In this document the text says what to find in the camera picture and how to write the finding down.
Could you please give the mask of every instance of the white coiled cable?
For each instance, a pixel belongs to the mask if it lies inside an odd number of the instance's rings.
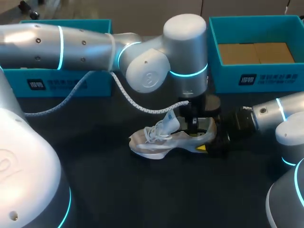
[[[80,86],[82,85],[82,83],[90,76],[94,73],[95,71],[89,71],[87,72],[82,79],[79,80],[79,82],[76,84],[76,86],[72,89],[72,91],[70,92],[70,94],[58,105],[56,105],[55,107],[48,109],[46,111],[43,112],[38,112],[38,113],[25,113],[26,117],[38,117],[38,116],[43,116],[43,115],[47,115],[50,114],[60,108],[62,108],[63,106],[65,106],[68,101],[72,98],[72,96],[74,95],[74,93],[80,88]],[[118,77],[116,76],[116,74],[114,72],[111,72],[111,75],[114,79],[114,81],[117,83],[120,91],[123,93],[123,95],[125,96],[125,98],[130,102],[130,104],[132,104],[135,108],[137,108],[138,110],[144,112],[144,113],[149,113],[149,114],[163,114],[163,113],[167,113],[168,111],[178,108],[180,106],[183,105],[187,105],[189,104],[189,101],[180,101],[178,103],[175,103],[173,105],[171,105],[170,107],[161,109],[161,110],[151,110],[151,109],[147,109],[144,107],[141,107],[140,105],[138,105],[125,91],[125,89],[123,88],[122,84],[120,83]]]

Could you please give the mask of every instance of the white sneaker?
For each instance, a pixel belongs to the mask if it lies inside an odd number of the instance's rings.
[[[162,159],[174,148],[202,153],[197,148],[214,140],[216,124],[213,118],[198,118],[198,122],[199,129],[205,130],[205,133],[192,137],[183,131],[187,129],[185,119],[176,118],[171,110],[155,126],[132,134],[129,146],[134,153],[149,159]]]

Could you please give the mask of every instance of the white robotic arm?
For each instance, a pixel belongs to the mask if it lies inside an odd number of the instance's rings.
[[[0,65],[119,70],[141,93],[156,90],[171,70],[179,97],[195,97],[207,88],[205,31],[204,19],[192,14],[171,18],[163,35],[147,42],[134,33],[101,34],[36,23],[4,25],[0,26]]]

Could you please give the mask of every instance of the glowing blue light ring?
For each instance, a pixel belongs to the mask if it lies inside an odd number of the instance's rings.
[[[285,161],[283,157],[282,157],[282,160],[283,160],[287,165],[295,166],[295,164],[292,164],[292,163],[289,163],[289,162]]]
[[[60,58],[59,58],[59,64],[57,70],[60,70],[63,63],[63,32],[61,26],[58,26],[59,28],[59,34],[60,34]]]
[[[282,107],[282,105],[281,105],[280,99],[277,98],[276,101],[277,101],[277,104],[279,105],[279,109],[280,109],[280,111],[281,111],[283,120],[286,121],[286,117],[285,117],[285,114],[284,114],[284,109],[283,109],[283,107]]]
[[[180,75],[180,74],[176,74],[172,71],[170,71],[170,73],[175,75],[175,76],[178,76],[178,77],[193,77],[195,75],[199,75],[200,73],[203,73],[207,69],[207,67],[208,67],[208,63],[206,64],[206,66],[202,70],[200,70],[199,72],[196,72],[194,74],[190,74],[190,75]]]
[[[119,69],[119,60],[120,60],[120,57],[122,56],[123,52],[124,52],[128,47],[132,46],[133,44],[140,44],[140,43],[141,43],[141,42],[134,42],[134,43],[131,43],[131,44],[126,45],[126,46],[122,49],[122,51],[119,53],[118,59],[117,59],[118,69]]]
[[[301,163],[301,161],[297,164],[296,168],[295,168],[295,171],[294,171],[294,185],[295,185],[295,190],[296,190],[296,193],[298,194],[298,197],[299,197],[299,200],[300,202],[302,203],[303,207],[304,207],[304,199],[300,193],[300,189],[299,189],[299,185],[298,185],[298,179],[297,179],[297,174],[298,174],[298,169],[299,169],[299,165]]]
[[[66,211],[66,215],[64,216],[64,218],[63,218],[63,220],[61,221],[61,223],[60,223],[60,225],[58,226],[58,228],[61,228],[62,225],[64,224],[64,222],[66,221],[67,215],[68,215],[68,213],[70,212],[71,203],[72,203],[72,192],[71,192],[71,189],[70,189],[70,202],[68,203],[68,208],[67,208],[67,211]]]

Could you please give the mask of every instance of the yellow label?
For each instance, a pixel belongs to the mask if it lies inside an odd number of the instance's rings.
[[[202,153],[208,153],[205,145],[198,146],[196,149]]]

